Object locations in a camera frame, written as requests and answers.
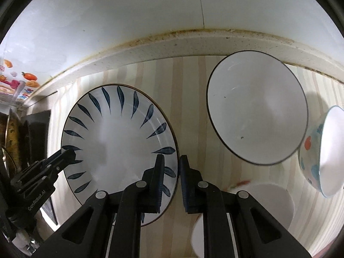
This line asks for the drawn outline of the plain white bowl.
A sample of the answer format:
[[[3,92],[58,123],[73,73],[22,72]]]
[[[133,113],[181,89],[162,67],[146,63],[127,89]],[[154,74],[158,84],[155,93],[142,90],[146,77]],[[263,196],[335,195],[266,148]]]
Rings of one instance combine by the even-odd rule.
[[[285,229],[289,229],[295,204],[290,193],[274,183],[255,183],[241,181],[227,188],[227,192],[236,194],[245,190],[256,199]],[[203,215],[200,215],[193,226],[191,245],[196,257],[204,257]]]

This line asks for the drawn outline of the white plate blue leaf pattern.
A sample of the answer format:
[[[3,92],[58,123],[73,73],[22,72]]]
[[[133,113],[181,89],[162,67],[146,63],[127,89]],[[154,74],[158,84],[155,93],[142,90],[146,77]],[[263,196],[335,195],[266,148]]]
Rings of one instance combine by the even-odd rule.
[[[73,150],[74,163],[64,169],[80,204],[94,193],[115,193],[142,179],[164,156],[160,212],[144,214],[142,225],[156,221],[177,189],[178,145],[160,107],[142,91],[122,84],[96,87],[83,95],[67,116],[61,149]]]

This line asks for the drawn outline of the white bowl blue orange dots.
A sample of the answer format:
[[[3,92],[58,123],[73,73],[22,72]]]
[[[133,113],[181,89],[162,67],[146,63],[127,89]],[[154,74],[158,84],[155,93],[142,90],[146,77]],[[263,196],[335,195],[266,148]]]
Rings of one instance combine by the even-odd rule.
[[[343,189],[343,109],[332,106],[308,129],[298,161],[307,182],[329,198]]]

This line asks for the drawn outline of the white bowl black rim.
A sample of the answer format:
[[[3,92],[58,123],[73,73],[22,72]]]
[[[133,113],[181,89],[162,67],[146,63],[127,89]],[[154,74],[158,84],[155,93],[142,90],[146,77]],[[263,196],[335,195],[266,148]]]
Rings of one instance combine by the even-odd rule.
[[[222,143],[240,159],[275,165],[301,145],[309,123],[305,92],[277,58],[239,51],[222,59],[206,88],[210,122]]]

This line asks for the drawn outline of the striped table mat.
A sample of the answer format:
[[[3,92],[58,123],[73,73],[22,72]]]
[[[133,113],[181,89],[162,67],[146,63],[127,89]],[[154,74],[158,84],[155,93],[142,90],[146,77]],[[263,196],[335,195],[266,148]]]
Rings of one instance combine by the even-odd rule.
[[[290,232],[314,257],[329,250],[343,225],[343,192],[326,199],[304,179],[297,154],[282,164],[259,167],[241,161],[222,144],[207,117],[206,84],[219,56],[180,57],[127,65],[83,76],[53,94],[48,154],[61,144],[62,130],[74,103],[87,91],[108,83],[123,83],[152,97],[167,115],[181,154],[203,179],[227,190],[243,181],[273,182],[284,187],[295,203]],[[343,107],[343,83],[318,72],[287,65],[304,89],[310,121],[329,107]],[[63,224],[79,207],[64,174],[52,195],[58,224]],[[192,227],[197,215],[185,213],[181,188],[171,206],[141,232],[141,257],[192,257]]]

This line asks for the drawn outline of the colourful fruit wall sticker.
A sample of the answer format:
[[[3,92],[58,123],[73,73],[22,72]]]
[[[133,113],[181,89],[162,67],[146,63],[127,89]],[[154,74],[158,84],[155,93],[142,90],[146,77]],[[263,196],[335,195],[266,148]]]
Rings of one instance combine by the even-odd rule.
[[[11,61],[1,58],[1,95],[24,101],[39,87],[36,75],[15,69]]]

